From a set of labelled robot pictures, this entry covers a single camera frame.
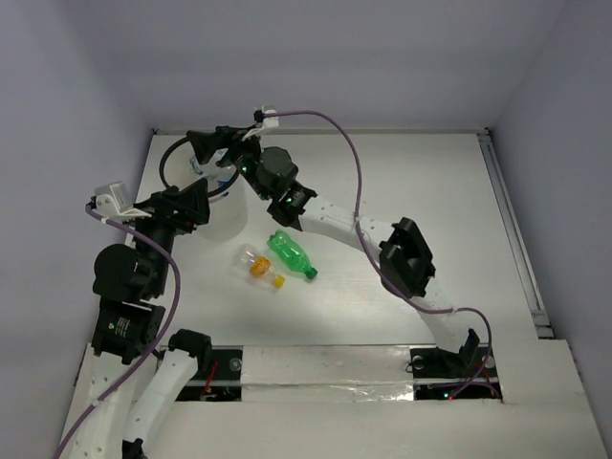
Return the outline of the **green white label bottle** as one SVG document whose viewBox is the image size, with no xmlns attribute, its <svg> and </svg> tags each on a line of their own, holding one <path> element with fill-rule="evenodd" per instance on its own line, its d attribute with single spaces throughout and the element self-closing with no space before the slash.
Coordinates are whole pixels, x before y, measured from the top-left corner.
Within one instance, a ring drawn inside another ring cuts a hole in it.
<svg viewBox="0 0 612 459">
<path fill-rule="evenodd" d="M 223 159 L 227 149 L 217 150 L 208 164 L 197 164 L 195 155 L 189 160 L 191 174 L 196 178 L 206 178 L 213 188 L 218 187 L 218 181 L 229 181 L 234 173 L 232 166 L 220 167 L 217 163 Z"/>
</svg>

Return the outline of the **orange label yellow cap bottle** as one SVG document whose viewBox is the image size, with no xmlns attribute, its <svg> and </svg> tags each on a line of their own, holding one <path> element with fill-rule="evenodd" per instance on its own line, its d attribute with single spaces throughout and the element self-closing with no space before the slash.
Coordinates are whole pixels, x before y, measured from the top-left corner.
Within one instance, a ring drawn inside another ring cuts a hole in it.
<svg viewBox="0 0 612 459">
<path fill-rule="evenodd" d="M 274 289 L 280 289 L 285 277 L 277 270 L 273 262 L 250 244 L 243 244 L 234 256 L 234 264 L 251 278 L 264 282 Z"/>
</svg>

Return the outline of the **green plastic bottle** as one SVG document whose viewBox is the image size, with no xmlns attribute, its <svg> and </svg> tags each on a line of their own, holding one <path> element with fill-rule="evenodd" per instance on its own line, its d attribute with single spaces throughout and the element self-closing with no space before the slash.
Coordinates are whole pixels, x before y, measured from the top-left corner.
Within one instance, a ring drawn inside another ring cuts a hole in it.
<svg viewBox="0 0 612 459">
<path fill-rule="evenodd" d="M 317 277 L 317 269 L 297 242 L 284 230 L 277 230 L 267 241 L 268 247 L 294 273 L 303 274 L 308 280 Z"/>
</svg>

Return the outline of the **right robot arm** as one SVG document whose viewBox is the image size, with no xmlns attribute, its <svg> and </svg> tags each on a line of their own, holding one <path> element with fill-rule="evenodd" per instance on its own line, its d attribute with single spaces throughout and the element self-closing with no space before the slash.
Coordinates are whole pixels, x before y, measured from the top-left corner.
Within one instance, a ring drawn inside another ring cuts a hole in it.
<svg viewBox="0 0 612 459">
<path fill-rule="evenodd" d="M 362 251 L 386 290 L 419 314 L 449 374 L 461 375 L 474 365 L 480 339 L 446 299 L 435 278 L 432 251 L 414 221 L 380 222 L 332 204 L 298 181 L 298 167 L 287 150 L 261 146 L 256 129 L 219 126 L 211 133 L 189 131 L 186 139 L 199 164 L 234 167 L 269 202 L 268 212 L 279 225 Z"/>
</svg>

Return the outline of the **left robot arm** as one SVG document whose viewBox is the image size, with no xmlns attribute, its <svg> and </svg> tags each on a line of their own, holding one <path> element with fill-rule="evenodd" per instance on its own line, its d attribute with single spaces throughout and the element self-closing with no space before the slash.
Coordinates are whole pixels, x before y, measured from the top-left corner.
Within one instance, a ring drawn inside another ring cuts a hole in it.
<svg viewBox="0 0 612 459">
<path fill-rule="evenodd" d="M 208 223 L 208 183 L 171 186 L 139 203 L 113 183 L 97 188 L 85 211 L 133 241 L 110 245 L 95 260 L 98 318 L 81 384 L 87 405 L 55 457 L 144 458 L 186 383 L 211 367 L 211 339 L 202 333 L 181 329 L 159 349 L 182 288 L 174 241 Z"/>
</svg>

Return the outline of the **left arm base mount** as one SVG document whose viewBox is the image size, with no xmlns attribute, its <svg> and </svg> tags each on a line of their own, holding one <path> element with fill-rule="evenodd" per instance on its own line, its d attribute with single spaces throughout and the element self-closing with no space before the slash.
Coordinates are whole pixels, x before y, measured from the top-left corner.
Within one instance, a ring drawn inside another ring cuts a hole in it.
<svg viewBox="0 0 612 459">
<path fill-rule="evenodd" d="M 177 402 L 240 402 L 243 348 L 212 348 L 208 370 L 199 371 L 177 396 Z"/>
</svg>

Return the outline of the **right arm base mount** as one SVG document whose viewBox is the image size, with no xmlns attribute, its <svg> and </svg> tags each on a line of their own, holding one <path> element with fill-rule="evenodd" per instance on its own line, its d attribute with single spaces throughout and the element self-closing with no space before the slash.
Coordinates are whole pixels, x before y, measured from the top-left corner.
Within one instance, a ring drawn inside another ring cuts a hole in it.
<svg viewBox="0 0 612 459">
<path fill-rule="evenodd" d="M 493 352 L 480 346 L 467 366 L 435 347 L 411 348 L 404 371 L 416 401 L 502 400 Z"/>
</svg>

